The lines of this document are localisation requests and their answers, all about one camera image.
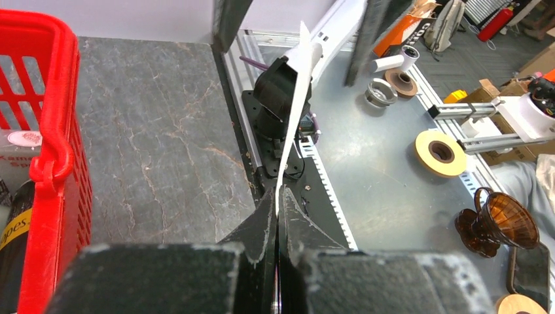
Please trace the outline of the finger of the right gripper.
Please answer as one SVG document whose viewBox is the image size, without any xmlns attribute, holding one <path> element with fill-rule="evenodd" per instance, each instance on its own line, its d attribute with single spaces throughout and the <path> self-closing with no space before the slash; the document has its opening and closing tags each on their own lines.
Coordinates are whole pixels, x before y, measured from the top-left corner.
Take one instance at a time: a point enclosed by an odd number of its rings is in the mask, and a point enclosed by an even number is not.
<svg viewBox="0 0 555 314">
<path fill-rule="evenodd" d="M 214 1 L 212 46 L 216 52 L 227 53 L 253 0 Z"/>
<path fill-rule="evenodd" d="M 414 7 L 411 0 L 366 1 L 344 86 L 353 86 L 376 45 Z"/>
</svg>

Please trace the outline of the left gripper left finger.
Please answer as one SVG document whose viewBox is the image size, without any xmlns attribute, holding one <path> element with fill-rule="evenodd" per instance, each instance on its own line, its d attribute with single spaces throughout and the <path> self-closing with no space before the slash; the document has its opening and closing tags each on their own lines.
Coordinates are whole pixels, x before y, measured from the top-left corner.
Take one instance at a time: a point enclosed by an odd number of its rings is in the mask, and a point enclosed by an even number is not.
<svg viewBox="0 0 555 314">
<path fill-rule="evenodd" d="M 274 189 L 218 243 L 99 244 L 67 269 L 47 313 L 271 313 Z"/>
</svg>

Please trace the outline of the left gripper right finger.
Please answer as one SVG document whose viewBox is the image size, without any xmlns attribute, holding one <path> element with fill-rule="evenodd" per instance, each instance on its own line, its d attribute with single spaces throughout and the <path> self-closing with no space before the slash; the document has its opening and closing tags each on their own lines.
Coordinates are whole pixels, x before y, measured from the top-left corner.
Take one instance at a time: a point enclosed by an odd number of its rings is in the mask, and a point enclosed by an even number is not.
<svg viewBox="0 0 555 314">
<path fill-rule="evenodd" d="M 473 263 L 459 253 L 350 251 L 277 190 L 282 313 L 493 313 Z"/>
</svg>

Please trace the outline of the white paper coffee filter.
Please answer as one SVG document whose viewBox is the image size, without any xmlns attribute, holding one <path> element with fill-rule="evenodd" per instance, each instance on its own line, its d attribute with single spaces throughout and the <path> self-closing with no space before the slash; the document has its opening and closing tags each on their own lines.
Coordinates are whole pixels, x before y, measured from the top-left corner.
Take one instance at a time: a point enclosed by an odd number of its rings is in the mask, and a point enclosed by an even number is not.
<svg viewBox="0 0 555 314">
<path fill-rule="evenodd" d="M 304 21 L 301 20 L 299 43 L 296 47 L 296 55 L 293 58 L 293 65 L 295 65 L 294 69 L 297 71 L 297 78 L 295 82 L 292 105 L 289 112 L 289 121 L 287 124 L 285 144 L 283 148 L 283 154 L 279 163 L 279 171 L 276 183 L 274 204 L 276 217 L 279 214 L 279 193 L 283 185 L 285 166 L 287 165 L 289 154 L 293 146 L 295 133 L 302 115 L 302 109 L 306 102 L 306 96 L 308 95 L 312 79 L 312 72 L 315 65 L 321 58 L 321 53 L 321 45 L 311 42 L 310 31 Z"/>
</svg>

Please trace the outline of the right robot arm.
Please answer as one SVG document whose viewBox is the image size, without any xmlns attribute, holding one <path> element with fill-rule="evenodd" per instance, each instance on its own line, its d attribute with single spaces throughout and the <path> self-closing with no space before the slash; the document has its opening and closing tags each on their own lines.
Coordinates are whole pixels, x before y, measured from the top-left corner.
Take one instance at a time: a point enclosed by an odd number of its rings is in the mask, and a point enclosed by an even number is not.
<svg viewBox="0 0 555 314">
<path fill-rule="evenodd" d="M 321 74 L 355 37 L 344 79 L 353 86 L 378 41 L 413 8 L 413 1 L 335 1 L 312 30 L 300 24 L 297 45 L 262 69 L 253 89 L 235 101 L 255 169 L 263 167 L 271 178 L 303 176 L 303 169 L 288 170 L 287 160 Z"/>
</svg>

